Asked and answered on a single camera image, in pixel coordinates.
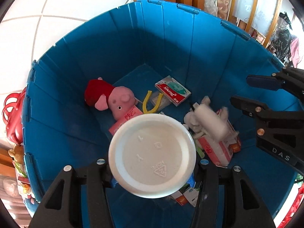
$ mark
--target embossed recycling symbol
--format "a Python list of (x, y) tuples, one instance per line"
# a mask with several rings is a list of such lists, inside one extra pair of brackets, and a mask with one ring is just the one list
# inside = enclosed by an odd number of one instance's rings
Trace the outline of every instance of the embossed recycling symbol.
[(154, 173), (156, 175), (159, 175), (161, 177), (166, 177), (167, 176), (167, 166), (166, 165), (163, 165), (162, 167), (159, 167), (158, 169), (156, 169), (154, 171)]

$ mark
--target white tile floor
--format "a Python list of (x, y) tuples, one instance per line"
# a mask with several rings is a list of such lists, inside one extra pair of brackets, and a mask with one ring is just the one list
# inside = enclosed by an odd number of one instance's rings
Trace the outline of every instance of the white tile floor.
[[(0, 107), (26, 86), (31, 62), (89, 19), (133, 0), (15, 0), (0, 23)], [(5, 139), (0, 121), (0, 143)]]

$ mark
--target red and white box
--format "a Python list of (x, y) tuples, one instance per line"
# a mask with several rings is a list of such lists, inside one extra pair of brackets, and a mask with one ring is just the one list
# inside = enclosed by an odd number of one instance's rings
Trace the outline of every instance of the red and white box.
[(232, 159), (233, 151), (227, 141), (215, 142), (208, 135), (204, 135), (197, 141), (215, 165), (228, 166)]
[[(222, 109), (218, 110), (216, 113), (220, 116), (222, 112)], [(233, 128), (232, 124), (227, 120), (227, 125), (229, 128), (229, 134), (225, 138), (225, 140), (229, 143), (230, 147), (232, 148), (234, 153), (237, 153), (241, 150), (241, 140), (238, 136), (238, 133)]]
[(185, 204), (188, 203), (186, 197), (179, 191), (177, 190), (171, 196), (181, 205), (184, 206)]
[(110, 129), (110, 133), (112, 135), (114, 135), (117, 130), (124, 124), (126, 123), (126, 121), (136, 117), (136, 116), (139, 116), (139, 115), (142, 115), (143, 113), (141, 112), (141, 110), (139, 108), (137, 108), (136, 106), (133, 106), (131, 109), (129, 109), (129, 111), (123, 116), (121, 117)]
[(182, 84), (171, 76), (167, 76), (157, 82), (155, 87), (162, 92), (175, 106), (185, 101), (191, 94)]

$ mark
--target bin hinge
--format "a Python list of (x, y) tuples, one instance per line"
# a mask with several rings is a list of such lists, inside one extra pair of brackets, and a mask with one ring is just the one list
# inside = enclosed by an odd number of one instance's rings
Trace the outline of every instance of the bin hinge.
[(177, 8), (192, 14), (199, 14), (199, 12), (201, 11), (199, 8), (188, 6), (182, 3), (178, 3)]
[(243, 31), (242, 29), (238, 28), (237, 26), (229, 23), (228, 21), (221, 21), (221, 25), (223, 27), (225, 27), (227, 30), (239, 35), (241, 38), (245, 39), (246, 41), (248, 41), (250, 39), (250, 35)]
[(147, 0), (147, 1), (148, 1), (148, 3), (154, 3), (157, 5), (161, 5), (164, 0)]
[(23, 100), (22, 122), (29, 122), (31, 119), (32, 100), (25, 96)]
[(37, 61), (33, 60), (33, 62), (32, 62), (32, 68), (35, 67), (37, 64), (38, 64)]
[(36, 200), (40, 203), (42, 200), (43, 194), (41, 192), (41, 189), (39, 187), (38, 179), (35, 173), (34, 169), (34, 159), (33, 155), (30, 153), (25, 153), (24, 154), (24, 162), (25, 162), (25, 167), (26, 167), (26, 172), (28, 175), (29, 182), (31, 184), (32, 191), (35, 195)]
[(32, 67), (27, 77), (27, 83), (34, 82), (35, 75), (36, 75), (36, 70), (34, 69), (34, 67)]

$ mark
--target red basket handle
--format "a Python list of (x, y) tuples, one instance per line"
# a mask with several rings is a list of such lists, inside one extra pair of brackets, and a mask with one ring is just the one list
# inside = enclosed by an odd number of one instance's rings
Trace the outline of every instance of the red basket handle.
[(4, 114), (7, 115), (7, 118), (9, 118), (9, 115), (10, 115), (10, 112), (7, 110), (7, 108), (9, 108), (9, 107), (16, 108), (17, 104), (18, 103), (16, 103), (16, 102), (11, 102), (4, 106), (4, 108), (2, 110), (2, 119), (3, 119), (3, 122), (5, 123), (5, 125), (8, 124), (8, 119), (5, 118)]
[(10, 98), (14, 97), (14, 98), (18, 99), (19, 96), (20, 96), (20, 93), (11, 93), (10, 95), (8, 95), (8, 96), (5, 98), (3, 106), (6, 106), (6, 102), (7, 102)]

